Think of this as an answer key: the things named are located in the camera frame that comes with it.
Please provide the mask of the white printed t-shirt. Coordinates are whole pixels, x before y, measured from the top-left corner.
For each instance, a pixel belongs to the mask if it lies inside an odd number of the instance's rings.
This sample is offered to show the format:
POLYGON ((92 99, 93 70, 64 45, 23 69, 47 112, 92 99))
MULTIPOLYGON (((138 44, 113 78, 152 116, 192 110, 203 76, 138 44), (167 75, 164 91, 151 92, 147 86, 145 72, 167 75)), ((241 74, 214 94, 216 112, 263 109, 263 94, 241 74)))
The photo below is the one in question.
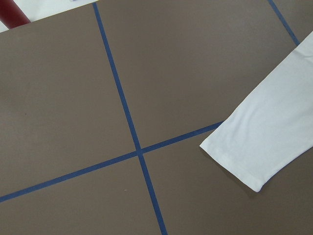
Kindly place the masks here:
POLYGON ((200 145, 255 192, 313 145, 313 37, 308 35, 200 145))

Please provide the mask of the dark red bottle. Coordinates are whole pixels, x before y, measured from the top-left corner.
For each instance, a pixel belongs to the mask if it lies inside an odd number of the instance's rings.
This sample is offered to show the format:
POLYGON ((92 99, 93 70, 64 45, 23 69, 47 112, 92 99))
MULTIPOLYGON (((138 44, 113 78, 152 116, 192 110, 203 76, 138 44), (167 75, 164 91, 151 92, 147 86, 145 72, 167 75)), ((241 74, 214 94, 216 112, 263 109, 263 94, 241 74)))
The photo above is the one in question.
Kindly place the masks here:
POLYGON ((0 0, 0 21, 8 29, 31 23, 13 0, 0 0))

